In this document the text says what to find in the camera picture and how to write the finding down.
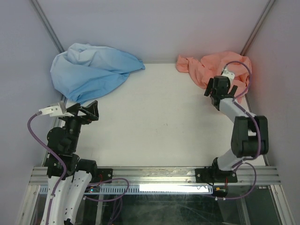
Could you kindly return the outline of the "salmon pink hooded jacket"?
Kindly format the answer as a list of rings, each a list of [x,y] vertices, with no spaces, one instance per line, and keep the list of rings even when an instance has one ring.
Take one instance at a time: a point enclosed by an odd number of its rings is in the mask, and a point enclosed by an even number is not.
[[[178,56],[176,69],[181,73],[189,73],[192,81],[202,89],[206,89],[210,78],[221,75],[227,63],[228,70],[235,73],[235,78],[231,85],[238,86],[235,93],[237,101],[241,103],[243,91],[249,86],[249,72],[252,71],[251,61],[247,56],[239,55],[235,52],[219,52],[202,57],[197,60],[193,57]]]

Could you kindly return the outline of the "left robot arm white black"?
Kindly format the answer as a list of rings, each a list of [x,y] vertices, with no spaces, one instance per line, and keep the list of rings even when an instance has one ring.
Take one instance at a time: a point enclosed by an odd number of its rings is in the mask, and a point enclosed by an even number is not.
[[[48,191],[41,223],[73,225],[87,185],[98,178],[96,161],[81,159],[75,153],[81,127],[99,119],[98,102],[70,107],[59,102],[41,113],[64,122],[62,127],[54,127],[47,134]]]

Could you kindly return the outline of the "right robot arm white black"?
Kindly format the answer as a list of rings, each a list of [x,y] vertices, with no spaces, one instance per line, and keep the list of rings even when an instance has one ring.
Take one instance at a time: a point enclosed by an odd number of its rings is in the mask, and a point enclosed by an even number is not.
[[[230,149],[199,175],[201,181],[209,185],[229,181],[239,166],[269,151],[267,118],[244,109],[234,99],[236,90],[235,85],[230,89],[228,77],[215,76],[209,79],[204,93],[211,98],[212,105],[233,122]]]

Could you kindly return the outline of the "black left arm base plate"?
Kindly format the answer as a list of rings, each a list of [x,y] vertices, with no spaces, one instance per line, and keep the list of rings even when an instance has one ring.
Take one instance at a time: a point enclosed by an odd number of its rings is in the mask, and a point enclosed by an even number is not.
[[[97,168],[94,181],[101,182],[101,181],[110,180],[112,178],[113,178],[112,168]]]

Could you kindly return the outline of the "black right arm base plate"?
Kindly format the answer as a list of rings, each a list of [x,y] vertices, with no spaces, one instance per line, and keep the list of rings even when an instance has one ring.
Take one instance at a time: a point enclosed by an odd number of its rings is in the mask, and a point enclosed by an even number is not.
[[[233,171],[221,171],[213,166],[195,169],[196,183],[237,183],[236,172]]]

